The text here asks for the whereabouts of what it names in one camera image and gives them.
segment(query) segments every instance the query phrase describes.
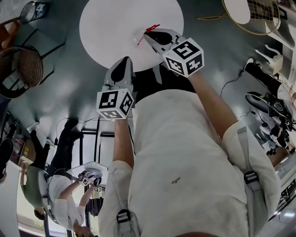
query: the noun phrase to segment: strap buckle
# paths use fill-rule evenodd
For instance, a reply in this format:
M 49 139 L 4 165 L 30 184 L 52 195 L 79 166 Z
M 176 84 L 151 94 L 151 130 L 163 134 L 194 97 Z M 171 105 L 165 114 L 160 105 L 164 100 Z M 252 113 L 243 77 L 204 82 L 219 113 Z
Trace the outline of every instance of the strap buckle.
M 244 179 L 245 179 L 246 184 L 250 184 L 250 183 L 259 181 L 259 177 L 258 177 L 257 173 L 254 171 L 246 172 L 244 175 Z
M 127 209 L 122 209 L 116 216 L 118 223 L 130 221 L 130 212 Z

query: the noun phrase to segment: person in green shirt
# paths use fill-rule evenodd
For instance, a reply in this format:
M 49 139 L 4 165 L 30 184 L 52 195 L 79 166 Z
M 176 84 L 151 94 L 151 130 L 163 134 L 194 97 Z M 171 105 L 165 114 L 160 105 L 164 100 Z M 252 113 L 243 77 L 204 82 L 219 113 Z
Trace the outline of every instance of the person in green shirt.
M 46 214 L 42 203 L 42 196 L 39 191 L 38 173 L 45 169 L 48 152 L 50 147 L 53 147 L 54 144 L 47 139 L 44 148 L 42 147 L 36 135 L 36 128 L 38 126 L 39 123 L 35 122 L 27 128 L 35 148 L 36 158 L 29 167 L 25 164 L 23 165 L 20 185 L 25 198 L 34 207 L 35 216 L 40 220 L 45 220 Z M 26 184 L 24 184 L 25 175 L 27 176 Z

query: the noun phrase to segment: black shoe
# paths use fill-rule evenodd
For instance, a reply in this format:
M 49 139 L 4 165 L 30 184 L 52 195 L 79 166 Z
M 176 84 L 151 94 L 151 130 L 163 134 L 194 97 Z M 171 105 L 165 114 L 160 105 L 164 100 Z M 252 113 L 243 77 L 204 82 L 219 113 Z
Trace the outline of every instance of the black shoe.
M 77 124 L 78 124 L 78 119 L 72 119 L 72 118 L 70 118 L 70 119 L 66 122 L 66 124 L 65 124 L 65 128 L 73 129 Z
M 13 143 L 11 139 L 4 139 L 0 144 L 0 180 L 5 176 L 6 165 L 13 153 Z
M 13 143 L 11 139 L 4 139 L 0 144 L 0 162 L 7 163 L 13 152 Z
M 245 64 L 244 70 L 246 70 L 246 66 L 247 66 L 249 63 L 254 63 L 254 62 L 255 62 L 255 60 L 254 60 L 252 57 L 250 57 L 250 58 L 247 60 L 247 63 Z

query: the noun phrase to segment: red object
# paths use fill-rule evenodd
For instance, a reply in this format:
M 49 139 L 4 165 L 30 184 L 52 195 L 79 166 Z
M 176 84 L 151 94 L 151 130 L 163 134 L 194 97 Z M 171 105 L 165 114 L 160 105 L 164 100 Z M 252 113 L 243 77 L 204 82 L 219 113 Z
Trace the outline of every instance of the red object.
M 147 28 L 145 32 L 150 32 L 150 31 L 154 30 L 154 29 L 155 29 L 156 27 L 158 27 L 158 26 L 160 26 L 160 24 L 158 24 L 158 25 L 153 25 L 153 26 Z M 140 42 L 141 42 L 143 39 L 144 39 L 144 36 L 140 39 L 138 45 L 140 44 Z

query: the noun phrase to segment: wall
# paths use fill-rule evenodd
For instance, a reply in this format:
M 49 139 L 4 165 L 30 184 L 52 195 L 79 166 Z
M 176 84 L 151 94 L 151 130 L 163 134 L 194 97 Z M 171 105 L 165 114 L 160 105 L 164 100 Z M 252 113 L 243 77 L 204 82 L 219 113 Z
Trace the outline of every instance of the wall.
M 19 237 L 17 189 L 20 167 L 8 162 L 6 180 L 0 184 L 0 230 L 6 237 Z

